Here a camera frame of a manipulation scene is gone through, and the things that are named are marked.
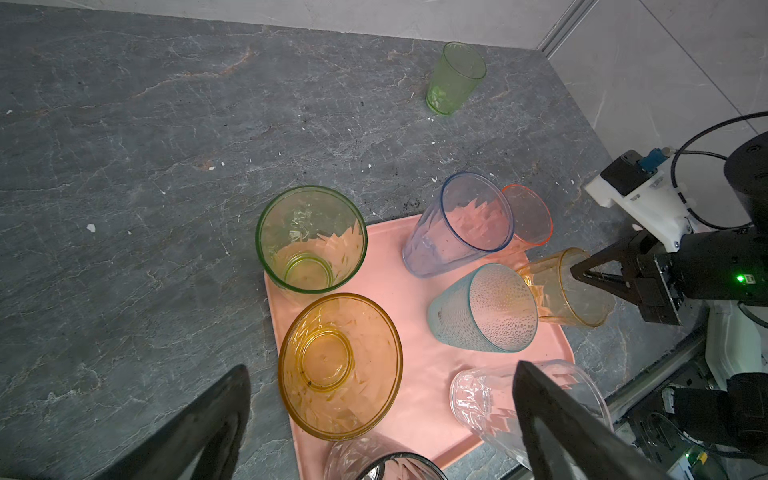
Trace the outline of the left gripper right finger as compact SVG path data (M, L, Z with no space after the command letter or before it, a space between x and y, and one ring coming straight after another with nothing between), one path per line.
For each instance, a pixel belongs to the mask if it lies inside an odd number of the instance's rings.
M513 399L537 479L664 479L666 471L616 437L537 366L521 361Z

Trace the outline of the tall dark grey glass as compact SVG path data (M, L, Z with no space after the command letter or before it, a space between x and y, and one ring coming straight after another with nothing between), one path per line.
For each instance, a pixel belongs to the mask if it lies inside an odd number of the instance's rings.
M353 440L334 443L326 460L323 478L446 480L447 476L428 458L391 438L371 432Z

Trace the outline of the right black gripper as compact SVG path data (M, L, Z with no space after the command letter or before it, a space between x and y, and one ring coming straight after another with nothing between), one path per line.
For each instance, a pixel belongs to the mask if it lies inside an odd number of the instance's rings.
M613 263L619 266L618 273L607 270ZM613 243L570 271L574 279L637 306L646 322L682 324L679 310L684 299L671 272L671 256L648 231Z

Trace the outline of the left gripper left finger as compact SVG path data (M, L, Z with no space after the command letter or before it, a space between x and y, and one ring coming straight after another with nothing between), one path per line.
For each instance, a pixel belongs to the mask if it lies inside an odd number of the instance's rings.
M250 416L251 383L240 364L115 464L100 479L230 479Z

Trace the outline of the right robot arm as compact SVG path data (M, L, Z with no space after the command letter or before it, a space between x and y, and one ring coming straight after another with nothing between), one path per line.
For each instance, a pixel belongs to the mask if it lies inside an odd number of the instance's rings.
M679 322L687 300L727 300L738 308L767 304L767 136L760 134L726 160L725 177L752 223L686 234L664 253L649 232L614 243L572 266L574 278L636 305L644 320ZM672 418L693 439L767 461L767 376L737 373L722 390L680 387Z

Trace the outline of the tall yellow glass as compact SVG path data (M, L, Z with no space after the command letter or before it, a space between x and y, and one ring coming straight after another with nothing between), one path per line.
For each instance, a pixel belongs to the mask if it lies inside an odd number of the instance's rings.
M402 342L373 300L335 293L304 308L279 350L278 384L291 419L307 434L346 441L376 427L398 395Z

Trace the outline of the tall blue glass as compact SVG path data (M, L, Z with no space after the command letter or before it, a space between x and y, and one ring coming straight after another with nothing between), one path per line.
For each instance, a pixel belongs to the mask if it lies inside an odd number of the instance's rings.
M509 201L492 181L459 172L419 218L402 259L412 275L431 278L503 250L515 226Z

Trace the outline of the tall green glass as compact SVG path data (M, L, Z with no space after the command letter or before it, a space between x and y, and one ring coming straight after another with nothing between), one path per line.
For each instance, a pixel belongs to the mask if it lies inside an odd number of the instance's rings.
M288 189L262 211L255 248L286 300L308 304L348 283L362 267L368 232L356 205L319 185Z

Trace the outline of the teal dimpled glass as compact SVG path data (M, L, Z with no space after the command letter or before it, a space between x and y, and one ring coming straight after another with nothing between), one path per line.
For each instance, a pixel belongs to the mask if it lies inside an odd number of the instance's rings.
M443 344L516 353L534 340L539 318L524 279L513 269L492 263L465 275L434 299L427 323Z

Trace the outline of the short yellow glass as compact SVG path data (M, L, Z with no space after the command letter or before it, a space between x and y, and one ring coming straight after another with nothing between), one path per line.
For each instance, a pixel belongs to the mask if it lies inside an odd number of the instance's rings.
M517 269L534 296L541 322L596 328L607 320L615 298L571 273L572 266L588 258L586 251L568 248Z

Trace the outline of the pink glass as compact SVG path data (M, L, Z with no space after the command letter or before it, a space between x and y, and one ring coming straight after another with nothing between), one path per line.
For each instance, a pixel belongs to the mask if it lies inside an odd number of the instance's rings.
M512 209L514 235L504 249L488 256L491 262L511 259L514 255L545 245L554 230L549 208L533 190L520 184L511 184L504 187L502 193Z

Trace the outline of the clear glass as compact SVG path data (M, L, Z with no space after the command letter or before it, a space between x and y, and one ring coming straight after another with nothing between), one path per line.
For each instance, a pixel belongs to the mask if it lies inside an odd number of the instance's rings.
M451 383L450 407L456 419L473 434L530 469L513 399L517 366L512 363L459 372ZM559 359L537 362L535 366L608 429L613 428L606 401L584 370Z

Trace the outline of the pink tray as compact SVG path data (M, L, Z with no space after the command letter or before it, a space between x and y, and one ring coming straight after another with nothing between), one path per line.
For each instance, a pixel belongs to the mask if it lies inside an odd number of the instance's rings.
M439 342L427 325L429 304L463 276L484 265L472 262L446 274L419 279L405 268L401 249L417 223L414 216L368 227L368 250L356 275L327 294L354 293L381 306L393 320L403 347L404 370L395 403L370 432L380 433L446 468L481 444L481 439L461 426L449 406L454 376L463 370L499 367L519 360L574 360L561 327L541 323L532 343L517 353L464 350ZM281 342L296 316L314 301L297 305L266 282L267 295L280 350ZM291 419L299 476L323 478L326 459L335 441L315 438Z

